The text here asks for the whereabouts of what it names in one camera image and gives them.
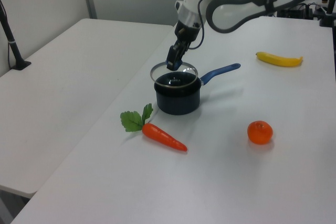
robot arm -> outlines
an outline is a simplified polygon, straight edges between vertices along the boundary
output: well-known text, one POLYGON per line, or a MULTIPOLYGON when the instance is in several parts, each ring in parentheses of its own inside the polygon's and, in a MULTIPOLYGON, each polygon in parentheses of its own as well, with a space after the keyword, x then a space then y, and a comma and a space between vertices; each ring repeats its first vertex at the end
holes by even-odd
POLYGON ((182 56, 197 38, 205 18, 215 31, 229 33, 250 19, 295 6, 303 1, 306 0, 202 0, 201 3, 200 0, 184 0, 182 4, 177 2, 177 41, 169 49, 167 68, 176 70, 181 65, 182 56))
POLYGON ((169 69, 176 70, 181 65, 182 56, 189 49, 191 42, 197 38, 201 29, 201 19, 205 21, 206 8, 210 1, 184 0, 176 2, 179 17, 175 29, 177 41, 169 49, 166 61, 169 69))

green leaf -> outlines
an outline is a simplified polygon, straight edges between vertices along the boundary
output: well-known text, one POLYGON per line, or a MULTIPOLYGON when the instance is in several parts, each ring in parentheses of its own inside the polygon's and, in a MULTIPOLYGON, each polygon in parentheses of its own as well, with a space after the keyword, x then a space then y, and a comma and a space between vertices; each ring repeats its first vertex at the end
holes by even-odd
POLYGON ((141 117, 142 124, 145 124, 145 120, 151 117, 152 112, 153 112, 152 104, 149 103, 143 108, 142 117, 141 117))
POLYGON ((141 116, 137 111, 126 111, 120 114, 121 124, 126 129, 126 132, 134 132, 142 130, 143 123, 141 116))

black cable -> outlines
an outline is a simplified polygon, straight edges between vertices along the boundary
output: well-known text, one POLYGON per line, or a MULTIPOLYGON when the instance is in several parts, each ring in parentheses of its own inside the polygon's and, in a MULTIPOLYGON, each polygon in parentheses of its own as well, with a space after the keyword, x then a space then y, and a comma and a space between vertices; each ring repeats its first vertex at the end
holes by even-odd
POLYGON ((201 21, 202 39, 201 39, 201 42, 199 42, 198 46, 189 47, 190 50, 194 50, 194 49, 199 48, 201 46, 201 44, 203 43, 203 40, 204 40, 204 22, 203 22, 203 18, 202 18, 202 15, 201 15, 201 8, 200 8, 200 5, 201 5, 202 1, 203 0, 199 0, 198 4, 197 4, 197 11, 198 11, 198 15, 200 16, 200 21, 201 21))
POLYGON ((9 43, 8 43, 8 54, 7 54, 7 60, 8 60, 8 66, 9 66, 9 69, 11 70, 12 67, 11 67, 11 63, 9 62, 9 43))
POLYGON ((6 9, 5 9, 5 6, 3 5, 2 1, 0 0, 0 5, 1 5, 1 8, 2 10, 4 10, 4 13, 5 13, 5 17, 7 19, 7 13, 6 13, 6 9))
MULTIPOLYGON (((6 18, 6 20, 7 20, 6 9, 5 9, 4 4, 2 3, 1 0, 0 0, 0 7, 1 7, 2 10, 4 11, 5 18, 6 18)), ((11 67, 11 63, 9 62, 9 42, 8 42, 8 48, 7 48, 7 60, 8 60, 8 66, 9 66, 9 69, 11 70, 11 69, 12 69, 12 67, 11 67)))

gray floor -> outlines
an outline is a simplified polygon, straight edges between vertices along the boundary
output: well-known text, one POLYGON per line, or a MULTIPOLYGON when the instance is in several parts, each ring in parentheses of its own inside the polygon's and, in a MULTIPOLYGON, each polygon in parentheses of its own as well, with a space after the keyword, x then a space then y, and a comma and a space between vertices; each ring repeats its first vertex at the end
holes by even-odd
POLYGON ((0 224, 10 224, 28 199, 0 190, 0 224))

black saucepan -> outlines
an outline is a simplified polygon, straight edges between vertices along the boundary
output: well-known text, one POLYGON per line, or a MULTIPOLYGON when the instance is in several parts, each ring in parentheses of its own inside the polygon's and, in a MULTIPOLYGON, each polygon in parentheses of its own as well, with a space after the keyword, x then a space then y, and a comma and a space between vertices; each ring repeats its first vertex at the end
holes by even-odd
POLYGON ((240 68, 235 63, 213 70, 201 78, 189 72, 169 72, 156 79, 154 89, 159 108, 171 115, 185 115, 200 105, 200 88, 213 77, 240 68))

